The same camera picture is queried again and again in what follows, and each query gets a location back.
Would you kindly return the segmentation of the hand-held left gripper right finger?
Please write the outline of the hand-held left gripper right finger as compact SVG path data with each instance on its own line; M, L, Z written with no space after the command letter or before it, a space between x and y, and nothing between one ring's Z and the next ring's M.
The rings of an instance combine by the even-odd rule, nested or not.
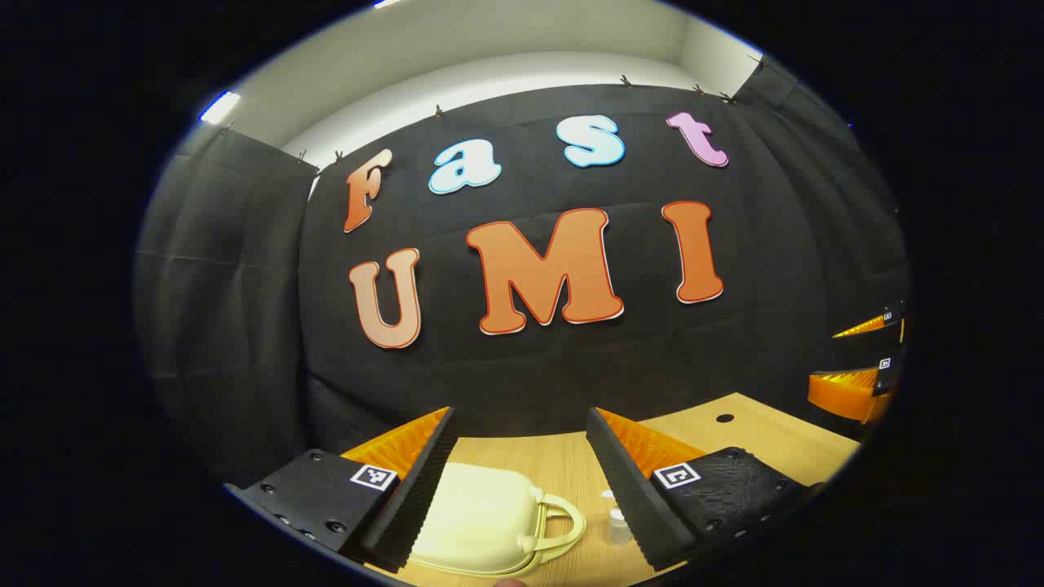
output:
M586 439L655 571L717 558L775 531L816 495L750 451L702 451L602 408L586 414Z

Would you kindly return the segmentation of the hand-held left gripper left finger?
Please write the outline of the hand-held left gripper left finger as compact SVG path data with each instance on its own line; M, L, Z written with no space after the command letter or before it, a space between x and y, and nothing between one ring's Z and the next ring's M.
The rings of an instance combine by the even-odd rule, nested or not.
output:
M458 441L445 406L341 453L313 448L247 487L239 504L335 563L397 573L408 561Z

